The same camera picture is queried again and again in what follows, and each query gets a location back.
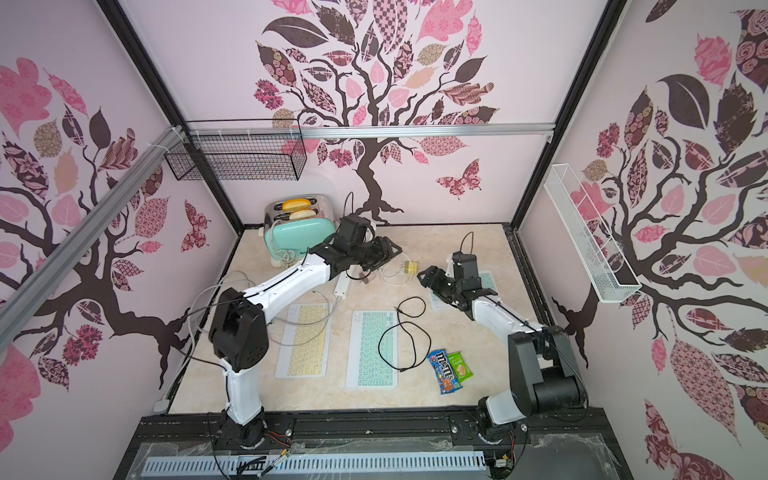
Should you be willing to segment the yellow USB charger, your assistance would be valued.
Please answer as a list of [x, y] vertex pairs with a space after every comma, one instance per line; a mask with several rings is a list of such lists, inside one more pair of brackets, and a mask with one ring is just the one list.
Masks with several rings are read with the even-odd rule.
[[419, 271], [418, 263], [407, 260], [403, 263], [403, 271], [407, 275], [416, 275]]

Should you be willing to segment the green wireless keyboard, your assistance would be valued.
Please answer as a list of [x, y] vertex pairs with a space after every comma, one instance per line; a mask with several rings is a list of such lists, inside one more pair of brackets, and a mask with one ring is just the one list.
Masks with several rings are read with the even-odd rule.
[[398, 371], [394, 311], [355, 311], [352, 316], [345, 385], [348, 389], [394, 389]]
[[[497, 291], [498, 287], [495, 283], [493, 274], [490, 270], [480, 270], [479, 277], [481, 279], [482, 287]], [[439, 311], [444, 309], [450, 309], [451, 306], [443, 302], [434, 292], [429, 293], [430, 305], [433, 311]]]

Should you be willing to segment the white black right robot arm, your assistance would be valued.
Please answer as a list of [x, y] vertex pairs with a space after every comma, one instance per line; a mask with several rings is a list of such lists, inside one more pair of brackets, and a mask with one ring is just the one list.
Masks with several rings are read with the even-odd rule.
[[564, 330], [526, 319], [484, 287], [475, 255], [457, 251], [451, 262], [449, 272], [438, 266], [422, 270], [419, 283], [507, 347], [509, 387], [478, 401], [479, 434], [495, 442], [528, 417], [586, 410], [588, 394]]

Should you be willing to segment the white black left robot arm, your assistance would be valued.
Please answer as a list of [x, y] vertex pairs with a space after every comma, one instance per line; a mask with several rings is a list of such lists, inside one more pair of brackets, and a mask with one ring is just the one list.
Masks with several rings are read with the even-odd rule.
[[222, 292], [208, 339], [224, 370], [225, 428], [238, 445], [256, 447], [266, 437], [257, 365], [269, 350], [268, 325], [275, 316], [350, 267], [358, 266], [369, 274], [401, 253], [402, 248], [378, 235], [368, 219], [349, 214], [297, 264], [247, 290]]

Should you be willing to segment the white power strip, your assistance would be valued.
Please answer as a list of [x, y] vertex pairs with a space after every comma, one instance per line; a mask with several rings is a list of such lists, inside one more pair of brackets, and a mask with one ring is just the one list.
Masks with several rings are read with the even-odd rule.
[[338, 276], [338, 280], [334, 288], [334, 295], [338, 298], [345, 299], [347, 297], [350, 283], [351, 279], [348, 274], [346, 272], [342, 272]]

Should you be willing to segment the yellow wireless keyboard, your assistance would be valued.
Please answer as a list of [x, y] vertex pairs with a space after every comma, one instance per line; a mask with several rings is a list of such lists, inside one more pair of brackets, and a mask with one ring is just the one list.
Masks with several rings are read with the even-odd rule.
[[326, 374], [332, 304], [293, 304], [283, 322], [275, 369], [277, 379], [320, 378]]

